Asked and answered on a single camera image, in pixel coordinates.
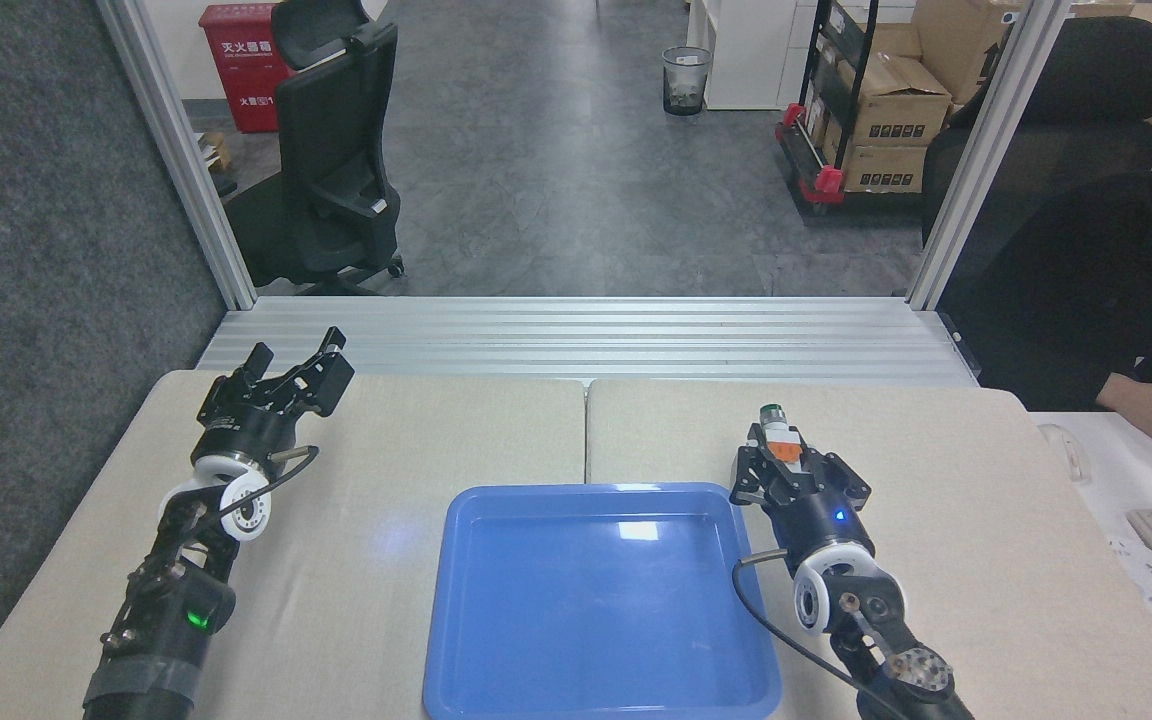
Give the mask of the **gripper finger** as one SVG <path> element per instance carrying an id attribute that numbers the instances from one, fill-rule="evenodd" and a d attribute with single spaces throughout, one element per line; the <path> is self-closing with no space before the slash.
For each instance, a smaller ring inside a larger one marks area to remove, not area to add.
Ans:
<path id="1" fill-rule="evenodd" d="M 737 447 L 732 478 L 733 505 L 788 506 L 788 470 L 772 454 L 760 425 L 750 425 L 745 445 Z"/>
<path id="2" fill-rule="evenodd" d="M 253 406 L 285 416 L 332 415 L 355 374 L 342 354 L 346 342 L 339 327 L 329 327 L 310 359 L 256 384 Z"/>
<path id="3" fill-rule="evenodd" d="M 266 369 L 273 361 L 273 351 L 265 343 L 256 343 L 247 361 L 229 376 L 221 376 L 212 382 L 198 410 L 198 420 L 212 420 L 229 407 L 262 406 L 257 400 L 257 384 L 262 382 Z"/>
<path id="4" fill-rule="evenodd" d="M 823 454 L 818 448 L 805 446 L 799 464 L 809 478 L 797 482 L 803 488 L 797 501 L 817 507 L 819 511 L 864 509 L 872 488 L 835 452 Z"/>

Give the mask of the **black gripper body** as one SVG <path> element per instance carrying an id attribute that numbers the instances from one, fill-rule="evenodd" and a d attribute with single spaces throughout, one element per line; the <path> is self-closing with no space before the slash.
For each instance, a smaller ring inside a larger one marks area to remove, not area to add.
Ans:
<path id="1" fill-rule="evenodd" d="M 198 457 L 242 455 L 262 469 L 285 469 L 271 455 L 294 446 L 296 416 L 247 404 L 223 404 L 198 414 L 204 433 L 198 441 Z"/>
<path id="2" fill-rule="evenodd" d="M 771 525 L 778 547 L 786 550 L 787 568 L 797 568 L 814 551 L 831 544 L 855 543 L 876 556 L 876 547 L 844 493 L 836 488 L 771 505 Z"/>

